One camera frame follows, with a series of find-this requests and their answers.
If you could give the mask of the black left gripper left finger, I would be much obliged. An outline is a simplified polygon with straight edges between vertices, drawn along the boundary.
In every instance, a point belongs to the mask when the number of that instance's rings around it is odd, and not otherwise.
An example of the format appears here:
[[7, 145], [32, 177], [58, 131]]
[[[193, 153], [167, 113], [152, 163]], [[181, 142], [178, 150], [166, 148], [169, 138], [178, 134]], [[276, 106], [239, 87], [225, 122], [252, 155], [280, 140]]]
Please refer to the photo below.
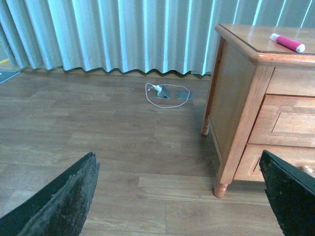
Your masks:
[[2, 236], [78, 236], [93, 200], [100, 164], [93, 152], [0, 219]]

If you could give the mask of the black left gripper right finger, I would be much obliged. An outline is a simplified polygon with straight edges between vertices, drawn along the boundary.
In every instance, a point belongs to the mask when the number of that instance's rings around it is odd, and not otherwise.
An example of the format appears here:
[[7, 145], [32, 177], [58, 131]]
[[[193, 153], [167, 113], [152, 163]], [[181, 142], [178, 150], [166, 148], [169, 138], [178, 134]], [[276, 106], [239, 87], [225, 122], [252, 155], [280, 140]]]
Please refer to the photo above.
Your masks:
[[264, 150], [259, 161], [269, 204], [286, 236], [315, 234], [315, 178]]

